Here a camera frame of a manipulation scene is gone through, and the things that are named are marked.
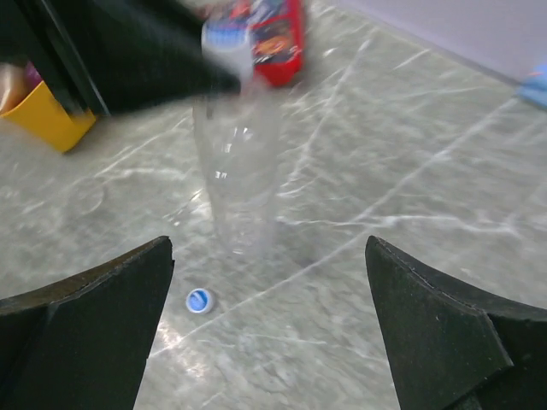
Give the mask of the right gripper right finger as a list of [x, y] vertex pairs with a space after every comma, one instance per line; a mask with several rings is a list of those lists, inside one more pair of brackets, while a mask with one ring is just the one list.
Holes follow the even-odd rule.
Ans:
[[544, 409], [546, 311], [496, 296], [382, 238], [368, 282], [402, 409]]

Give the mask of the clear plastic bottle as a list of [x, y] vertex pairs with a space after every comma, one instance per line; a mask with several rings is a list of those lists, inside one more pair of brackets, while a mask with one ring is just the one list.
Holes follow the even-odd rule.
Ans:
[[255, 68], [237, 79], [237, 90], [197, 99], [194, 136], [215, 232], [230, 254], [250, 258], [273, 242], [281, 119]]

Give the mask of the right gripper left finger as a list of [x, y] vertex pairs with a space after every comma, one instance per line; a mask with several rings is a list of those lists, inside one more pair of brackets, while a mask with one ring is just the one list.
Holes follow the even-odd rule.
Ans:
[[3, 409], [132, 409], [174, 274], [157, 237], [1, 300]]

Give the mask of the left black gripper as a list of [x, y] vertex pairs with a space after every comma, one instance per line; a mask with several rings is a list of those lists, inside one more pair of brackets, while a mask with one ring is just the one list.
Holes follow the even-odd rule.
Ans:
[[181, 1], [1, 3], [1, 59], [29, 61], [73, 114], [127, 114], [239, 89], [203, 55], [203, 19]]

